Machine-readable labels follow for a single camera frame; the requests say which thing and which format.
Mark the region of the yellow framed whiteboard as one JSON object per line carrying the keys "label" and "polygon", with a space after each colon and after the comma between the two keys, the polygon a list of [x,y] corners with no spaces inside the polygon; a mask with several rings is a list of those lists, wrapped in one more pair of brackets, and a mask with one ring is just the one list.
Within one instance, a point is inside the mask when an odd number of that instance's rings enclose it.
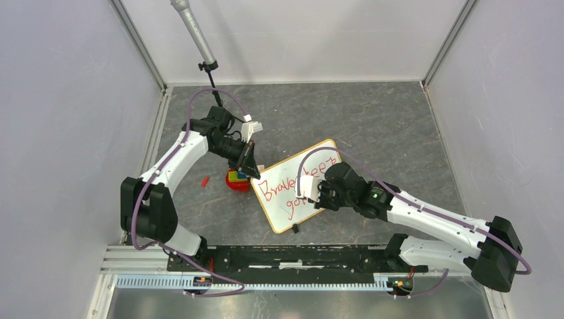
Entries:
{"label": "yellow framed whiteboard", "polygon": [[260,173],[260,179],[251,179],[251,186],[274,233],[288,231],[323,211],[314,208],[306,199],[295,197],[296,176],[303,158],[314,152],[306,160],[301,173],[323,179],[327,169],[341,162],[341,156],[336,151],[318,149],[336,146],[332,139],[323,140],[266,168]]}

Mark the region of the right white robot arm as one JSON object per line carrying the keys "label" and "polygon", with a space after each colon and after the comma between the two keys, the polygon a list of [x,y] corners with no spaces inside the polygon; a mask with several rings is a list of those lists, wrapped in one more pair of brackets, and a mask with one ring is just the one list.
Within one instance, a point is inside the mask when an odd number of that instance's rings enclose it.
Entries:
{"label": "right white robot arm", "polygon": [[324,177],[304,175],[298,196],[316,208],[338,211],[348,207],[367,219],[404,225],[432,236],[430,240],[395,235],[384,253],[393,271],[426,266],[466,272],[480,284],[509,292],[519,270],[523,246],[512,223],[500,216],[486,221],[421,201],[382,181],[366,181],[347,163],[331,166]]}

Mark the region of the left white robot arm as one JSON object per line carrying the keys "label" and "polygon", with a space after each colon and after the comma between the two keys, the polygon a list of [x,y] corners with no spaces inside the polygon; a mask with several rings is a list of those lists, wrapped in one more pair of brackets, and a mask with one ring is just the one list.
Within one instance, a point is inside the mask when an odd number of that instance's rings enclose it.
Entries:
{"label": "left white robot arm", "polygon": [[209,262],[203,237],[178,221],[173,194],[192,166],[208,152],[227,160],[230,169],[258,179],[252,135],[263,129],[250,115],[243,117],[240,138],[230,134],[234,116],[213,106],[202,119],[191,119],[165,155],[140,177],[127,177],[120,186],[120,226],[123,231],[162,243],[184,254],[192,270]]}

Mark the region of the green toy brick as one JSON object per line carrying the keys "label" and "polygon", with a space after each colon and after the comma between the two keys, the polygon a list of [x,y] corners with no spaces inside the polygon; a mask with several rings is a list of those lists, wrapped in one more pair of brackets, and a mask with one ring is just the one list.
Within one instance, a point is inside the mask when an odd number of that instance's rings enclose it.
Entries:
{"label": "green toy brick", "polygon": [[227,175],[229,182],[236,182],[239,181],[238,173],[236,171],[230,171]]}

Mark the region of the red toy plate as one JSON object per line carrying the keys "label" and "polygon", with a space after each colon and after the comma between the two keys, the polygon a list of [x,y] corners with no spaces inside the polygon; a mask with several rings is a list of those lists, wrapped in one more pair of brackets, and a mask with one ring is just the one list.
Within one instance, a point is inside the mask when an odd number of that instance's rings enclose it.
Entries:
{"label": "red toy plate", "polygon": [[230,169],[226,175],[225,175],[225,184],[232,190],[234,191],[239,191],[239,192],[248,192],[250,190],[250,178],[249,179],[239,179],[239,181],[236,182],[229,182],[227,175],[230,171],[235,171],[233,169]]}

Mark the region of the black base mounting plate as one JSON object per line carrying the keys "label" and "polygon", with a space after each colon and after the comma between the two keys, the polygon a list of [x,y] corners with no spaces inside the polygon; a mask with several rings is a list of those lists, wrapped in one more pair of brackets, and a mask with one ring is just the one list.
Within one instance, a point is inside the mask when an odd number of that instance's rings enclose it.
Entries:
{"label": "black base mounting plate", "polygon": [[375,273],[424,273],[384,245],[218,245],[196,257],[202,267],[244,284],[368,284]]}

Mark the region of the silver microphone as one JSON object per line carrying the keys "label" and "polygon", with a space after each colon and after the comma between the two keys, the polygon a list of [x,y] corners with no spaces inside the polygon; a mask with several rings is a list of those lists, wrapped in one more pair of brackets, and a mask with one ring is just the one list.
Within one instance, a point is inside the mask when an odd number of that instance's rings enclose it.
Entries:
{"label": "silver microphone", "polygon": [[206,64],[213,64],[217,62],[208,42],[206,41],[204,33],[197,22],[196,16],[192,11],[190,2],[188,0],[171,0],[170,3],[171,6],[178,12],[182,22],[185,24],[204,62]]}

